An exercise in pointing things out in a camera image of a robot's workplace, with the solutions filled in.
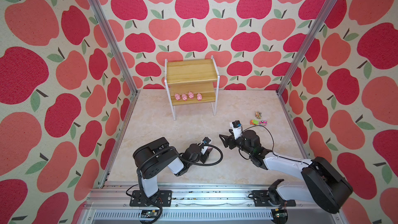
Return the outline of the green orange toy truck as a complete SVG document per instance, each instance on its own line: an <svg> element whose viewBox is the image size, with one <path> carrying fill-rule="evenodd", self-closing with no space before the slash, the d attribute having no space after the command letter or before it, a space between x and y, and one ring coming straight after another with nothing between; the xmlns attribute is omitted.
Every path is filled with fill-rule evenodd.
<svg viewBox="0 0 398 224"><path fill-rule="evenodd" d="M250 120L250 124L251 125L259 125L259 121L252 119L252 120Z"/></svg>

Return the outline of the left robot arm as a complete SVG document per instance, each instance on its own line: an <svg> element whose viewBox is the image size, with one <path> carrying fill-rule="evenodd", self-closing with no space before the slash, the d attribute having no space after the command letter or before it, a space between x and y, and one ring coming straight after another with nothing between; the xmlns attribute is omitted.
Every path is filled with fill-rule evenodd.
<svg viewBox="0 0 398 224"><path fill-rule="evenodd" d="M184 175L191 166L207 166L206 161L214 149L211 139L191 144L185 152L179 153L162 137L138 148L133 159L138 168L138 182L149 199L158 194L157 175L169 168L175 176Z"/></svg>

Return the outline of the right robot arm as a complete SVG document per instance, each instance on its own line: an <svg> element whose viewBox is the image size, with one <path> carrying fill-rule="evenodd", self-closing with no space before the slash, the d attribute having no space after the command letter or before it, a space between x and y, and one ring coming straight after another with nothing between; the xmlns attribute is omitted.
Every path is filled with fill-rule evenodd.
<svg viewBox="0 0 398 224"><path fill-rule="evenodd" d="M269 201L274 206L281 205L284 200L299 200L316 203L324 211L336 214L353 193L351 184L323 157L284 157L263 147L253 130L231 129L229 132L229 136L219 136L224 147L238 148L248 154L248 159L258 168L282 172L299 179L295 183L278 179L269 187Z"/></svg>

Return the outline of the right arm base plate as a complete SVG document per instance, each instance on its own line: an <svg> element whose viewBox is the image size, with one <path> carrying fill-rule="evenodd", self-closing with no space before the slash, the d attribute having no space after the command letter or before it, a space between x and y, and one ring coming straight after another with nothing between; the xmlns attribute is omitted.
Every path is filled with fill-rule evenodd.
<svg viewBox="0 0 398 224"><path fill-rule="evenodd" d="M254 190L248 195L254 201L256 207L295 207L294 200L284 200L275 191Z"/></svg>

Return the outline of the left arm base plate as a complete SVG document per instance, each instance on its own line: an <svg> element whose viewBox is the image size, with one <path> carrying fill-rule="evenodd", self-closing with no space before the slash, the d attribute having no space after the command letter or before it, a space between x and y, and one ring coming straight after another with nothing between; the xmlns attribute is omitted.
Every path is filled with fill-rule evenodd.
<svg viewBox="0 0 398 224"><path fill-rule="evenodd" d="M161 205L162 207L170 207L172 200L171 190L159 190L153 196L148 197L151 202L154 202L156 206ZM152 203L146 200L145 194L139 190L134 190L130 199L131 207L146 207L153 206Z"/></svg>

